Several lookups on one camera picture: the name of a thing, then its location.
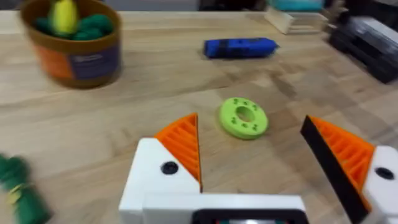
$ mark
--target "green donut toy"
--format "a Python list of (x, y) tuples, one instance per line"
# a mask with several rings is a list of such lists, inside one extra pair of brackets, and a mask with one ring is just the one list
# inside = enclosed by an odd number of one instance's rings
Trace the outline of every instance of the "green donut toy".
[(245, 98), (227, 99), (220, 108), (222, 127), (239, 139), (256, 139), (268, 128), (268, 118), (262, 108)]

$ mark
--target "black screw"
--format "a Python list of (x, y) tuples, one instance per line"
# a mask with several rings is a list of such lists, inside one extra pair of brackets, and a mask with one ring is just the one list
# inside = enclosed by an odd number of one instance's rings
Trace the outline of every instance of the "black screw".
[(160, 167), (162, 172), (166, 175), (172, 175), (175, 174), (178, 171), (178, 165), (173, 162), (173, 161), (168, 161), (163, 163), (163, 165)]
[(380, 176), (380, 177), (382, 177), (382, 178), (384, 178), (384, 179), (387, 179), (387, 180), (394, 180), (394, 173), (393, 172), (391, 172), (391, 170), (389, 170), (389, 169), (387, 169), (387, 168), (384, 168), (384, 167), (378, 167), (378, 168), (376, 168), (375, 169), (375, 171), (376, 171), (376, 173)]

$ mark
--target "orange gripper pad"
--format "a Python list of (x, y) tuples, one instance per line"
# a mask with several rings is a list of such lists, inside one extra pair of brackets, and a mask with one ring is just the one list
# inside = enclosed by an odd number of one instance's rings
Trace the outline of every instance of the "orange gripper pad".
[(375, 147), (329, 122), (310, 116), (352, 185), (362, 194)]
[(155, 138), (157, 138), (201, 184), (198, 115), (193, 113), (174, 121), (157, 133)]

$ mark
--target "wooden table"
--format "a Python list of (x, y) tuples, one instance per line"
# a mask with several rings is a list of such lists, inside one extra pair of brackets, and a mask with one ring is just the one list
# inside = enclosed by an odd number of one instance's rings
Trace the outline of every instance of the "wooden table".
[[(398, 147), (396, 85), (378, 83), (320, 35), (280, 34), (261, 13), (122, 12), (123, 75), (94, 90), (46, 78), (14, 12), (1, 15), (1, 152), (30, 162), (51, 223), (118, 223), (138, 140), (192, 112), (205, 192), (299, 194), (312, 224), (348, 219), (299, 133), (306, 114)], [(203, 57), (204, 40), (235, 37), (268, 37), (280, 49), (265, 59)], [(218, 126), (216, 110), (233, 96), (264, 108), (263, 137), (241, 141)], [(5, 195), (0, 222), (13, 223)]]

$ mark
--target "blue marker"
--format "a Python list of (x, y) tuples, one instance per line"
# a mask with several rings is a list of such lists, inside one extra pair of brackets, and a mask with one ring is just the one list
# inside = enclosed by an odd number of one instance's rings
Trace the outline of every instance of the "blue marker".
[(261, 58), (279, 46), (267, 38), (206, 40), (203, 53), (208, 58)]

